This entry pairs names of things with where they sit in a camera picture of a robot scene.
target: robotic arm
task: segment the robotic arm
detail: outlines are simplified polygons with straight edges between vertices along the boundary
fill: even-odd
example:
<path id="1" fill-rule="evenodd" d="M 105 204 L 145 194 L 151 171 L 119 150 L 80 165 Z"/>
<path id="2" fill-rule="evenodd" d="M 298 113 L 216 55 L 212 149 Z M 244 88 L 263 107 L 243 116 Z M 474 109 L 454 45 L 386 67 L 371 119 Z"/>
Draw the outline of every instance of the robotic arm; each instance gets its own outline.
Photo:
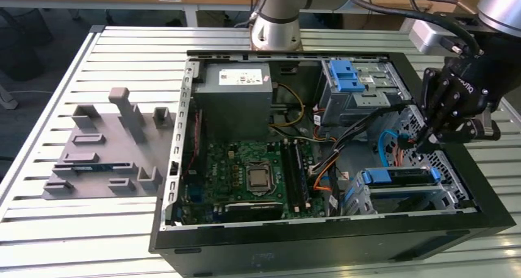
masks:
<path id="1" fill-rule="evenodd" d="M 300 49 L 299 9 L 338 9 L 346 1 L 259 0 L 254 49 Z M 418 19 L 410 36 L 419 50 L 442 48 L 454 55 L 442 69 L 425 70 L 419 105 L 426 126 L 415 137 L 418 152 L 430 152 L 438 143 L 498 140 L 490 113 L 521 85 L 521 0 L 481 0 L 478 15 L 433 15 L 351 2 L 374 12 Z"/>

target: floor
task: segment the floor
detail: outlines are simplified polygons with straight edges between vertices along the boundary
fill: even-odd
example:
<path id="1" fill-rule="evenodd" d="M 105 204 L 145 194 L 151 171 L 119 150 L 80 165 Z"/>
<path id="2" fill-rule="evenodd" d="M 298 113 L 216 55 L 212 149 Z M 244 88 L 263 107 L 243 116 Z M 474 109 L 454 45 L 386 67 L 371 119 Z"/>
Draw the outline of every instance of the floor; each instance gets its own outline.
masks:
<path id="1" fill-rule="evenodd" d="M 0 82 L 8 91 L 53 91 L 68 65 L 73 59 L 76 51 L 87 36 L 91 25 L 107 24 L 103 10 L 81 10 L 80 19 L 71 19 L 71 15 L 64 9 L 41 10 L 47 25 L 53 34 L 53 41 L 37 47 L 37 55 L 45 65 L 45 73 L 25 82 L 12 81 L 0 73 Z M 246 12 L 227 12 L 230 17 L 224 21 L 223 12 L 199 12 L 200 27 L 231 27 L 247 18 Z M 167 10 L 112 10 L 111 16 L 119 26 L 164 26 L 184 24 L 184 15 L 180 11 Z M 315 19 L 314 14 L 302 14 L 302 28 L 326 28 Z M 31 132 L 32 126 L 49 100 L 48 93 L 13 93 L 19 101 L 19 108 L 15 110 L 0 109 L 0 157 L 15 157 L 24 140 Z M 510 103 L 517 110 L 521 110 L 521 101 L 514 100 L 521 97 L 521 89 L 514 90 L 509 95 Z M 10 163 L 0 160 L 0 180 L 9 169 Z"/>

